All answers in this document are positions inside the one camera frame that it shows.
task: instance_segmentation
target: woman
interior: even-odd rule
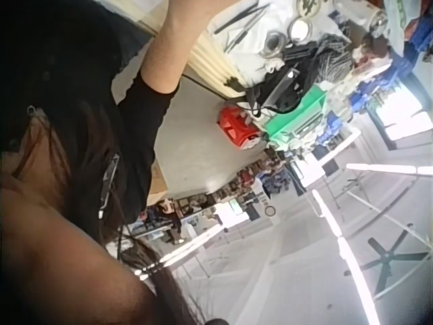
[[[2,323],[200,324],[166,269],[147,271],[152,289],[132,273],[158,260],[143,243],[119,255],[129,267],[104,247],[144,210],[156,132],[189,51],[235,0],[170,0],[117,106],[111,82],[133,38],[118,16],[90,0],[12,2],[2,19]]]

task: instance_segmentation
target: forearm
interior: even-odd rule
[[[170,14],[144,57],[141,77],[153,90],[173,92],[181,78],[189,53],[208,20],[180,21]]]

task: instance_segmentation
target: black sleeve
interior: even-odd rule
[[[144,83],[139,73],[126,97],[119,103],[129,140],[140,146],[140,151],[149,150],[154,155],[156,134],[178,88],[172,93],[158,93]]]

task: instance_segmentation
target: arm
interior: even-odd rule
[[[141,66],[144,82],[159,93],[172,93],[194,43],[210,19],[237,1],[170,0],[166,20]]]

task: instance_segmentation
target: dark hair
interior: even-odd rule
[[[131,153],[124,129],[118,123],[121,118],[117,107],[105,106],[107,96],[111,95],[112,79],[127,61],[113,24],[120,30],[128,30],[124,24],[131,23],[91,0],[21,0],[15,1],[14,7],[6,13],[10,26],[5,48],[9,51],[6,59],[8,67],[3,73],[10,79],[9,88],[2,91],[5,98],[0,108],[2,132],[12,134],[17,125],[18,129],[26,129],[29,122],[25,111],[29,104],[27,101],[42,103],[47,116],[44,125],[49,134],[51,163],[63,198],[61,212],[105,246],[116,237],[121,238],[118,228],[126,225],[125,215],[139,212],[136,207],[140,202],[136,201],[143,199],[140,193],[146,192],[147,187],[146,183],[137,180],[134,187],[137,193],[133,201],[125,201],[125,197],[129,197],[126,190],[130,187],[127,182],[131,174]],[[83,42],[81,37],[92,39],[92,42],[86,43],[85,56],[103,61],[101,66],[104,70],[95,73],[105,76],[103,84],[82,80],[90,74],[75,75],[74,65],[83,59],[83,52],[70,44],[68,48],[63,46],[71,41]],[[52,82],[47,86],[45,80],[41,80],[47,64],[57,66],[48,78],[58,77],[61,82]],[[30,141],[20,166],[15,170],[16,177],[20,176],[39,139],[38,135],[29,133],[28,136]],[[64,150],[66,156],[62,156],[60,150]],[[120,160],[101,221],[98,213],[102,180],[115,154],[120,156]],[[133,243],[133,249],[120,254],[118,258],[123,263],[137,269],[158,264],[160,258],[150,247],[132,236],[127,238]],[[156,314],[161,324],[202,323],[190,309],[167,268],[158,267],[158,271],[149,272],[149,276],[155,288]],[[225,323],[215,320],[209,324]]]

